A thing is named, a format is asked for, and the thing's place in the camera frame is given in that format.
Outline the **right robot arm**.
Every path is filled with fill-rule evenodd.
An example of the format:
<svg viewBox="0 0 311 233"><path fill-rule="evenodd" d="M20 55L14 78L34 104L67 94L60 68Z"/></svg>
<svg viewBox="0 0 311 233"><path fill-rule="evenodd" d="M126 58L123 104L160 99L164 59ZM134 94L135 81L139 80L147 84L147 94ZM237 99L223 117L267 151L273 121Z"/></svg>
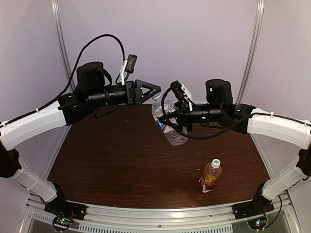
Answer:
<svg viewBox="0 0 311 233"><path fill-rule="evenodd" d="M300 148L298 160L282 170L277 178L272 178L258 187L253 200L249 203L249 210L253 214L260 214L280 193L294 186L300 180L311 175L311 123L308 120L298 120L280 116L274 112L266 112L248 104L234 104L231 84L221 79L205 82L206 104L195 104L186 88L174 81L164 92L161 106L165 98L173 91L177 98L177 110L166 113L160 122L172 127L180 135L190 138L182 132L186 128L189 132L194 123L218 122L223 129L208 136L192 136L194 140L209 140L233 130L244 134L258 134L275 138L296 145Z"/></svg>

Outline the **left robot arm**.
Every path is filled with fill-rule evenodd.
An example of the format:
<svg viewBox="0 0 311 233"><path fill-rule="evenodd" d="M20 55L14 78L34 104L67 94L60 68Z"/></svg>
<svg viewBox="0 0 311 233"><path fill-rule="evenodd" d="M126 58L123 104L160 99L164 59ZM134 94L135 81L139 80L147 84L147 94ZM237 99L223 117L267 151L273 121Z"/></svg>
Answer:
<svg viewBox="0 0 311 233"><path fill-rule="evenodd" d="M158 85L141 80L105 84L112 80L102 62L77 68L78 84L72 93L57 97L43 109L0 125L0 176L10 178L40 196L60 216L70 211L61 188L22 164L16 146L52 129L70 126L104 106L138 105L160 93Z"/></svg>

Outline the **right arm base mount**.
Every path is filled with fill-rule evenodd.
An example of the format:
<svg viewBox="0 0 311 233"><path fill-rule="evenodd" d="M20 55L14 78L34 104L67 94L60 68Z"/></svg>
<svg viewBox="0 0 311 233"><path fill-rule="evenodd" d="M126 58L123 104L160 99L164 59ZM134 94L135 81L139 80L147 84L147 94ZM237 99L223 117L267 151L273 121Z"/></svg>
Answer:
<svg viewBox="0 0 311 233"><path fill-rule="evenodd" d="M265 182L259 185L251 201L237 203L232 206L235 219L248 218L257 215L263 215L266 212L274 210L272 200L263 196L263 186Z"/></svg>

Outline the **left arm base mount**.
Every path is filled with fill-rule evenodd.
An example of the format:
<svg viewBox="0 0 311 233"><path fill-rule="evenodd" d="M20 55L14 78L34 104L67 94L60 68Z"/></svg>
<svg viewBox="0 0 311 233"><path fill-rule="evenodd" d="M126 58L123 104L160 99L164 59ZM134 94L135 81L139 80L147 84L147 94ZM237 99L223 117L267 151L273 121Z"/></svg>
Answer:
<svg viewBox="0 0 311 233"><path fill-rule="evenodd" d="M84 204L67 201L60 186L52 183L56 188L56 198L50 202L44 202L45 211L56 216L63 216L77 220L84 220L86 206Z"/></svg>

